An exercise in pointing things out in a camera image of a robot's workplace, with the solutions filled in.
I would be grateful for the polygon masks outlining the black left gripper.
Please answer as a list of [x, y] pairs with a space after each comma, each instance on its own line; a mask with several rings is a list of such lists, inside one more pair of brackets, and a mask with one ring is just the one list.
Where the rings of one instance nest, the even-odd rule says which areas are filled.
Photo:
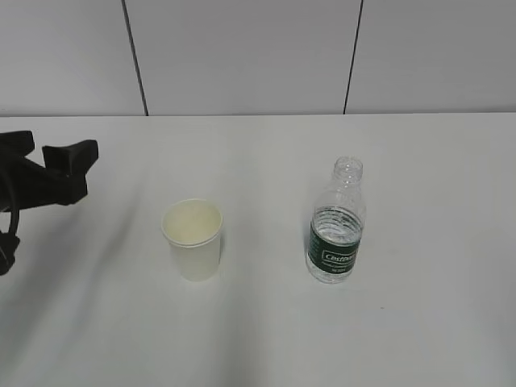
[[1, 151], [1, 212], [15, 207], [69, 206], [87, 195], [86, 174], [99, 157], [96, 140], [43, 146], [46, 168], [25, 157], [34, 151], [31, 131], [4, 132], [0, 141], [10, 150]]

